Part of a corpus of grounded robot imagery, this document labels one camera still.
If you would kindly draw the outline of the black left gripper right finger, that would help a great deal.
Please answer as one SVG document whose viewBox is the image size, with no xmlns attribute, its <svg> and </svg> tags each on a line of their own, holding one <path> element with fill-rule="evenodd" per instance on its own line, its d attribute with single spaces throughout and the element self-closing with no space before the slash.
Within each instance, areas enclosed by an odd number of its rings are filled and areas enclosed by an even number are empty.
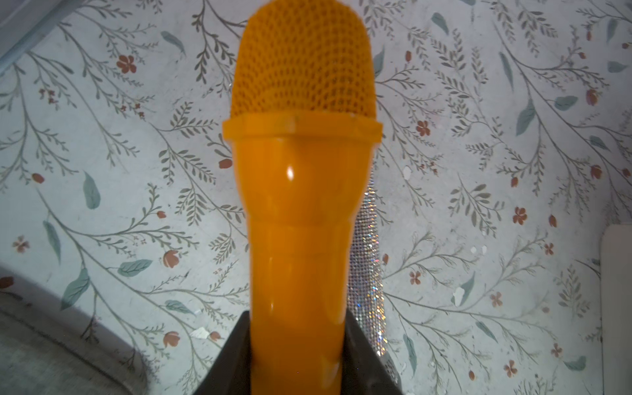
<svg viewBox="0 0 632 395">
<path fill-rule="evenodd" d="M 346 313 L 341 395 L 402 395 L 356 318 Z"/>
</svg>

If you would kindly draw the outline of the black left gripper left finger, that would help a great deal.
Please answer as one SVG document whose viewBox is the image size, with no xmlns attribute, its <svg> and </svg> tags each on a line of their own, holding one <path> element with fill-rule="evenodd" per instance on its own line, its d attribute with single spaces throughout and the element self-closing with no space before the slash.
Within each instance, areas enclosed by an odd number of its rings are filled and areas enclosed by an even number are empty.
<svg viewBox="0 0 632 395">
<path fill-rule="evenodd" d="M 194 395 L 250 395 L 250 313 L 243 312 Z"/>
</svg>

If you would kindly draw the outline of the white three-drawer cabinet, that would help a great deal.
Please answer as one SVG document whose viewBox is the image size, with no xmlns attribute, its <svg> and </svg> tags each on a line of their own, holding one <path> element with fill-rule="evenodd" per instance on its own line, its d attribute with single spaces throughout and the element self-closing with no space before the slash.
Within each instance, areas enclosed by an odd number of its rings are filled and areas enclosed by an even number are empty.
<svg viewBox="0 0 632 395">
<path fill-rule="evenodd" d="M 631 393 L 631 225 L 611 225 L 601 245 L 604 393 Z"/>
</svg>

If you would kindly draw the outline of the orange microphone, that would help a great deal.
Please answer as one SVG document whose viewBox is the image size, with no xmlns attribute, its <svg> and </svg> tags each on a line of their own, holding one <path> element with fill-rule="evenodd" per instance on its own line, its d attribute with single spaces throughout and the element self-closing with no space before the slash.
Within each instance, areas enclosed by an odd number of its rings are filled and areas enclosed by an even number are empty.
<svg viewBox="0 0 632 395">
<path fill-rule="evenodd" d="M 352 235 L 382 138 L 358 15 L 338 1 L 258 9 L 223 136 L 250 242 L 251 391 L 338 394 Z"/>
</svg>

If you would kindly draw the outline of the floral table mat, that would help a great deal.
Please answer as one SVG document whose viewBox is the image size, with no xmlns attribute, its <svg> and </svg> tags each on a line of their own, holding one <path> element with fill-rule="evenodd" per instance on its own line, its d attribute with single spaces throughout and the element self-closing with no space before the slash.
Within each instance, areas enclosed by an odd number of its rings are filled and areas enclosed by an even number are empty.
<svg viewBox="0 0 632 395">
<path fill-rule="evenodd" d="M 1 294 L 191 394 L 249 306 L 221 134 L 258 1 L 80 1 L 1 67 Z M 631 219 L 628 1 L 352 1 L 372 43 L 406 394 L 600 394 Z"/>
</svg>

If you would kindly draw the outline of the glitter silver microphone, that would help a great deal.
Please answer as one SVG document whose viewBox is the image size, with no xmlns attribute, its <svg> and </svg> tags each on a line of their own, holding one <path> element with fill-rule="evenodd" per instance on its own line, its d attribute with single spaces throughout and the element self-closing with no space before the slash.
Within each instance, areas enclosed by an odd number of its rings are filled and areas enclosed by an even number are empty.
<svg viewBox="0 0 632 395">
<path fill-rule="evenodd" d="M 350 251 L 347 308 L 357 320 L 374 353 L 387 353 L 378 210 L 374 181 L 367 185 L 355 219 Z"/>
</svg>

